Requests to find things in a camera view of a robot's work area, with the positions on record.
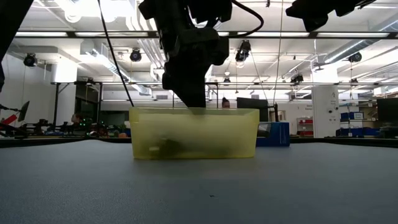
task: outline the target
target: white column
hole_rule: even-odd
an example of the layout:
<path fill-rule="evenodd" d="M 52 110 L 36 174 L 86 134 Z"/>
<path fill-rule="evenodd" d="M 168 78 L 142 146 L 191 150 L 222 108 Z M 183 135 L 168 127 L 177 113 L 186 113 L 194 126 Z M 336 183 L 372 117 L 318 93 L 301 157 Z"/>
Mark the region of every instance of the white column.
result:
<path fill-rule="evenodd" d="M 53 65 L 53 82 L 75 82 L 77 79 L 77 64 L 69 59 L 63 59 Z M 75 113 L 76 86 L 68 85 L 58 95 L 57 125 L 70 119 Z"/>
<path fill-rule="evenodd" d="M 337 70 L 333 65 L 312 72 L 313 82 L 337 83 Z M 336 136 L 340 128 L 340 111 L 336 85 L 320 85 L 312 88 L 313 132 L 315 138 Z"/>

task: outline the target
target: person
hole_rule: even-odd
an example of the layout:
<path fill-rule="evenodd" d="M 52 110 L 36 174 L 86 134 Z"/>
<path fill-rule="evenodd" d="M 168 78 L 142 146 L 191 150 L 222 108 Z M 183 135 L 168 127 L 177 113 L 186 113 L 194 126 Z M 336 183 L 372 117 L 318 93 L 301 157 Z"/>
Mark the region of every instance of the person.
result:
<path fill-rule="evenodd" d="M 224 109 L 230 109 L 231 104 L 229 103 L 229 100 L 227 100 L 225 97 L 223 98 L 223 102 L 221 103 L 221 106 Z"/>
<path fill-rule="evenodd" d="M 79 125 L 79 123 L 83 120 L 83 116 L 75 113 L 72 118 L 71 118 L 71 122 L 73 123 L 73 125 Z"/>

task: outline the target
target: yellow plastic bin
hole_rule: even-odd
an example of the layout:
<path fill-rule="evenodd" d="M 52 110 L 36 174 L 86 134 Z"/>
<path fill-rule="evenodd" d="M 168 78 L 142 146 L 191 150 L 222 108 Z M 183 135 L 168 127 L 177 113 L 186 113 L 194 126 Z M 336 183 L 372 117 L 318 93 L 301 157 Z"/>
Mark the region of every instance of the yellow plastic bin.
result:
<path fill-rule="evenodd" d="M 131 108 L 136 159 L 253 157 L 259 110 Z"/>

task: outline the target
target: blue box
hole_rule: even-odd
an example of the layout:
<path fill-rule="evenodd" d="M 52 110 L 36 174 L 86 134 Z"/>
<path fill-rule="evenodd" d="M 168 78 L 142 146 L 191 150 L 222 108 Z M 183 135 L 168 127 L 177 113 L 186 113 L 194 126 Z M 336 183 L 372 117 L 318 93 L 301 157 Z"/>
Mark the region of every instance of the blue box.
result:
<path fill-rule="evenodd" d="M 256 147 L 289 147 L 290 131 L 288 122 L 260 122 Z"/>
<path fill-rule="evenodd" d="M 341 113 L 340 119 L 348 120 L 348 117 L 349 119 L 357 119 L 358 115 L 361 117 L 361 119 L 363 119 L 363 112 L 349 112 L 349 115 L 348 113 Z"/>
<path fill-rule="evenodd" d="M 336 131 L 337 136 L 348 136 L 349 129 L 341 128 Z M 353 136 L 363 137 L 363 136 L 377 136 L 380 133 L 379 128 L 351 128 L 351 133 Z"/>

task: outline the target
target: red object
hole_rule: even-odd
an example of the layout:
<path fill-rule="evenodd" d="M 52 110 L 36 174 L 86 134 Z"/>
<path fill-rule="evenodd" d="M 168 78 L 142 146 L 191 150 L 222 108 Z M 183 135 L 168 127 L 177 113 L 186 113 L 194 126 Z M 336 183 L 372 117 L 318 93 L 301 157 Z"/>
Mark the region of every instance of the red object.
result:
<path fill-rule="evenodd" d="M 299 124 L 312 124 L 313 120 L 312 119 L 303 119 L 303 120 L 300 120 L 298 123 Z"/>
<path fill-rule="evenodd" d="M 313 131 L 299 131 L 301 136 L 311 136 L 313 135 Z"/>
<path fill-rule="evenodd" d="M 18 119 L 18 117 L 16 115 L 11 115 L 9 118 L 5 119 L 2 124 L 11 124 L 12 122 L 14 122 L 16 119 Z"/>

